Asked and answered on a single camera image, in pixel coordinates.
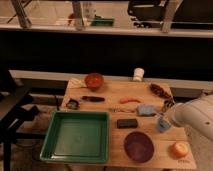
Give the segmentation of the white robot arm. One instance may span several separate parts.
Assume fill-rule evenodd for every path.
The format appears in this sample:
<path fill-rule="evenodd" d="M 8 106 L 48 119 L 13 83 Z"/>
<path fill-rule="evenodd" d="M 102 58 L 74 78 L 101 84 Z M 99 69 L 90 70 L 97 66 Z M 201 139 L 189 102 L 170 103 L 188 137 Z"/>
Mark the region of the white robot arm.
<path fill-rule="evenodd" d="M 213 141 L 213 95 L 207 95 L 187 103 L 177 103 L 165 113 L 176 127 L 189 125 Z"/>

